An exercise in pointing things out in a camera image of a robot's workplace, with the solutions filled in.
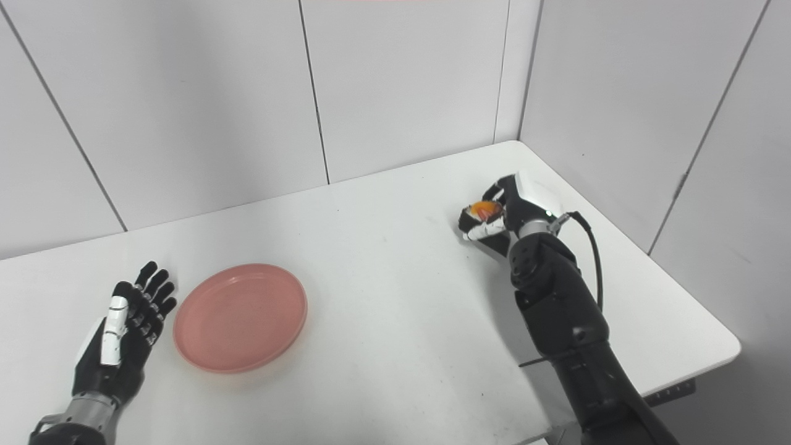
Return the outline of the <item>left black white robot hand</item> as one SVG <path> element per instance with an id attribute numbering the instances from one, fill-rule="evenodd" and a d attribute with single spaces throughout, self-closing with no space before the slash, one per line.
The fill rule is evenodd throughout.
<path id="1" fill-rule="evenodd" d="M 95 392 L 127 405 L 145 379 L 145 366 L 177 304 L 169 271 L 151 260 L 135 282 L 121 281 L 105 317 L 91 336 L 74 372 L 72 395 Z"/>

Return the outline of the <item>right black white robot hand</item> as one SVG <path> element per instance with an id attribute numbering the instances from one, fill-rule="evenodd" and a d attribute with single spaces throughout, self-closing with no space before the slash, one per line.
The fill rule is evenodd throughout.
<path id="1" fill-rule="evenodd" d="M 519 170 L 494 181 L 480 200 L 467 205 L 457 226 L 464 240 L 507 256 L 512 236 L 525 237 L 528 228 L 536 226 L 539 232 L 556 234 L 552 225 L 561 214 L 562 206 L 551 190 L 527 170 Z"/>

